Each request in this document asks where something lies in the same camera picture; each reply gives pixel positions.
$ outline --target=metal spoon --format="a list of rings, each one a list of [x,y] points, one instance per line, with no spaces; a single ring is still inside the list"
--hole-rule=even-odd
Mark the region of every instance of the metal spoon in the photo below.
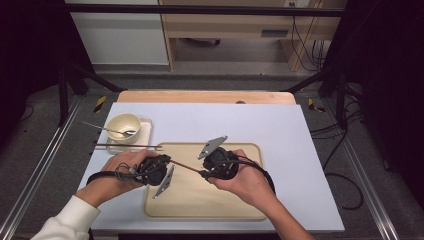
[[[100,129],[103,129],[103,130],[106,130],[106,131],[109,131],[109,132],[120,133],[120,134],[124,135],[125,137],[130,137],[130,136],[132,136],[132,135],[134,135],[136,133],[136,131],[134,131],[134,130],[128,130],[128,131],[124,131],[124,132],[119,132],[119,131],[112,130],[112,129],[109,129],[109,128],[104,128],[104,127],[96,126],[94,124],[91,124],[91,123],[88,123],[88,122],[84,122],[84,121],[82,121],[82,123],[87,124],[87,125],[90,125],[92,127],[100,128]]]

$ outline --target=white sleeve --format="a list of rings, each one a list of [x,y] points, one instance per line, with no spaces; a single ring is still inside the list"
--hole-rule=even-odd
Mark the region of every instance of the white sleeve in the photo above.
[[[32,239],[87,240],[88,229],[99,214],[100,210],[72,196],[62,211],[56,217],[49,218]]]

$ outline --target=white table surface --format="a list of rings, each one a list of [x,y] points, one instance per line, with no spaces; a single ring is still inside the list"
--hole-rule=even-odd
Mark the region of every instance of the white table surface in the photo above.
[[[134,113],[152,120],[150,144],[206,142],[227,135],[226,142],[255,143],[271,175],[277,197],[306,230],[344,231],[322,171],[302,110],[283,104],[114,103],[108,118]],[[103,131],[99,143],[106,142]],[[93,152],[81,180],[98,172],[112,156],[105,148]],[[269,220],[158,220],[143,212],[145,188],[123,194],[99,207],[93,230],[111,232],[222,233],[273,232]]]

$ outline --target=cream bowl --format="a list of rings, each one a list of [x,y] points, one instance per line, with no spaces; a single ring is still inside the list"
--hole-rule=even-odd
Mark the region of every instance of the cream bowl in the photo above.
[[[106,128],[118,132],[136,131],[134,135],[125,136],[123,134],[107,131],[107,136],[112,141],[119,144],[131,144],[137,141],[140,136],[141,121],[140,118],[131,113],[123,113],[116,115],[106,124]]]

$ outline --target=white cabinet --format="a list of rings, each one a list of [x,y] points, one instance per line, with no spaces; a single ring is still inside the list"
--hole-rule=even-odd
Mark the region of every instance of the white cabinet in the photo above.
[[[158,4],[156,0],[66,0],[66,3]],[[93,64],[169,64],[159,14],[71,15]]]

